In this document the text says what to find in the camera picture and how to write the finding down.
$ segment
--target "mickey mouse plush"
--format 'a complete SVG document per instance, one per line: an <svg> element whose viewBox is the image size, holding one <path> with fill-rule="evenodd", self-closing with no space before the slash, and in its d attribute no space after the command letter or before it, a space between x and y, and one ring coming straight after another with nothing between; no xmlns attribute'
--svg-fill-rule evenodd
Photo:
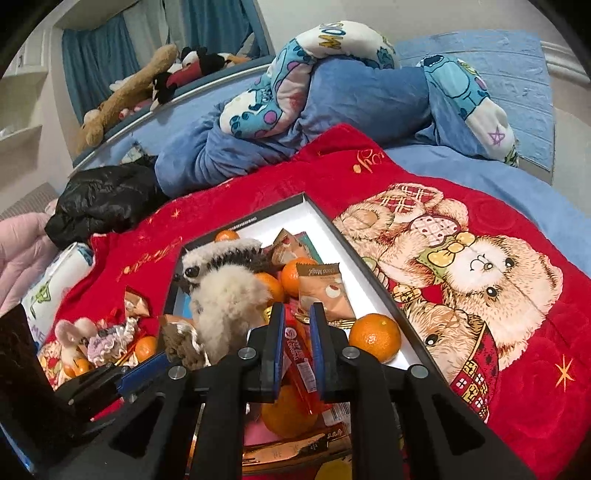
<svg viewBox="0 0 591 480"><path fill-rule="evenodd" d="M153 102L150 111L154 111L159 105L172 100L177 88L222 70L226 65L226 59L221 54L208 54L206 47L183 48L181 62L183 64L181 70L174 73L159 73L154 76L152 80L154 85Z"/></svg>

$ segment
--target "metal screw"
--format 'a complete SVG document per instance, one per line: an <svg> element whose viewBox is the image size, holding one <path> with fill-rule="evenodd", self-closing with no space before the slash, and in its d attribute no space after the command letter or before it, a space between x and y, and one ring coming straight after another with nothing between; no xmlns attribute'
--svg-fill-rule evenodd
<svg viewBox="0 0 591 480"><path fill-rule="evenodd" d="M238 356L243 360L250 360L256 357L256 350L252 347L246 346L238 350Z"/></svg>
<svg viewBox="0 0 591 480"><path fill-rule="evenodd" d="M413 365L410 368L410 373L415 378L427 378L429 375L429 370L422 365Z"/></svg>
<svg viewBox="0 0 591 480"><path fill-rule="evenodd" d="M341 352L345 358L349 360L353 360L359 356L359 349L355 348L354 346L346 346L343 348Z"/></svg>
<svg viewBox="0 0 591 480"><path fill-rule="evenodd" d="M168 370L168 376L173 380L180 380L185 375L187 375L187 369L182 365L175 365L170 370Z"/></svg>

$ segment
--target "cartoon bear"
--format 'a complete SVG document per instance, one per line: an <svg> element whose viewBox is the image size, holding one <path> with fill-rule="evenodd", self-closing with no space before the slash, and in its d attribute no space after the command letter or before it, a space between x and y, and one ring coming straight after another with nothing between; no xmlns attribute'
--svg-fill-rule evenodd
<svg viewBox="0 0 591 480"><path fill-rule="evenodd" d="M476 348L483 321L477 315L424 299L408 303L402 310L447 383L452 383Z"/></svg>
<svg viewBox="0 0 591 480"><path fill-rule="evenodd" d="M520 238L480 236L447 268L444 303L480 316L504 369L527 348L562 292L563 276Z"/></svg>
<svg viewBox="0 0 591 480"><path fill-rule="evenodd" d="M562 292L562 273L518 238L468 231L466 206L439 190L397 183L333 223L362 257L397 284L441 284L443 303L479 316L499 367L519 358Z"/></svg>

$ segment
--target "snack package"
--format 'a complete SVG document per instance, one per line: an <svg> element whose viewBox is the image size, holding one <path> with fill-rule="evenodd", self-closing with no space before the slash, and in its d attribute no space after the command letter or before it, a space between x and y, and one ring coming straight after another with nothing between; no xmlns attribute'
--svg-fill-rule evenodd
<svg viewBox="0 0 591 480"><path fill-rule="evenodd" d="M345 285L340 276L339 264L297 264L300 276L300 314L308 316L314 302L322 302L326 320L336 322L355 321L355 314L347 298Z"/></svg>
<svg viewBox="0 0 591 480"><path fill-rule="evenodd" d="M284 365L287 378L295 385L308 413L320 414L330 406L320 401L316 389L316 376L312 367L312 355L306 348L304 339L297 331L298 321L285 309L285 341L283 346Z"/></svg>
<svg viewBox="0 0 591 480"><path fill-rule="evenodd" d="M312 258L310 250L294 235L282 229L271 246L271 263L276 267L283 267L296 258Z"/></svg>

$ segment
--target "fluffy plush toy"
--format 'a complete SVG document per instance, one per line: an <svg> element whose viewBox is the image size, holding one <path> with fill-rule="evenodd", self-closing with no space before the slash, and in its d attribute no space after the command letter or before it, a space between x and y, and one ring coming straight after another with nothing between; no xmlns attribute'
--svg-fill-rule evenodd
<svg viewBox="0 0 591 480"><path fill-rule="evenodd" d="M152 79L166 72L177 58L175 45L164 45L154 53L152 60L138 73L127 80L102 104L99 114L80 128L78 152L87 147L97 147L105 132L119 122L119 113L124 108L132 109L142 100L152 96Z"/></svg>
<svg viewBox="0 0 591 480"><path fill-rule="evenodd" d="M163 72L154 76L154 95L150 111L172 100L177 88L222 70L226 65L226 58L222 54L208 54L205 47L195 50L185 47L181 53L181 60L183 64L181 70L173 74Z"/></svg>
<svg viewBox="0 0 591 480"><path fill-rule="evenodd" d="M190 310L196 353L204 350L212 365L246 345L248 330L262 325L262 311L271 297L254 274L269 271L261 243L237 239L203 245L183 257L190 286ZM182 343L178 335L172 342Z"/></svg>
<svg viewBox="0 0 591 480"><path fill-rule="evenodd" d="M98 334L96 325L92 320L82 317L74 323L60 320L56 323L56 338L61 343L61 362L69 367L74 366L78 358L85 358L78 347L83 339L90 339Z"/></svg>

